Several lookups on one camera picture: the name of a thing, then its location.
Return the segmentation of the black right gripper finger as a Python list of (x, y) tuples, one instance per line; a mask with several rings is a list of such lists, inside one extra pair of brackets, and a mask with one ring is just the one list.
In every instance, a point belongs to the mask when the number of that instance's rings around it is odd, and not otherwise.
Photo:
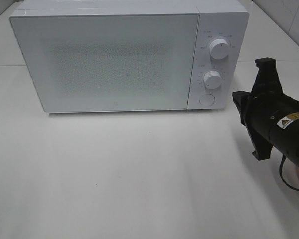
[(246, 91), (235, 91), (232, 93), (232, 98), (238, 109), (241, 124), (245, 127), (250, 127), (251, 93)]

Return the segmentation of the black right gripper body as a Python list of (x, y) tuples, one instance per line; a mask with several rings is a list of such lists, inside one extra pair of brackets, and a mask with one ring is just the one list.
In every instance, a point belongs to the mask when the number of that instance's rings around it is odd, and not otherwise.
[(275, 59), (268, 57), (260, 58), (255, 60), (255, 64), (258, 68), (258, 73), (252, 90), (247, 97), (247, 104), (244, 110), (244, 123), (254, 146), (252, 155), (258, 161), (261, 161), (270, 158), (273, 146), (256, 131), (256, 127), (253, 126), (255, 121), (252, 119), (252, 115), (256, 113), (256, 109), (260, 104), (265, 101), (267, 95), (280, 91), (280, 81)]

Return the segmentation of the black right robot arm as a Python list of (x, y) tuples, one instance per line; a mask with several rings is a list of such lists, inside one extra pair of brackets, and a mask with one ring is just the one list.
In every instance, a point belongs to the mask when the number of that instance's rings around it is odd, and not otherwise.
[(299, 101), (283, 93), (272, 58), (255, 60), (258, 73), (250, 92), (233, 92), (241, 124), (246, 127), (257, 160), (276, 148), (299, 166)]

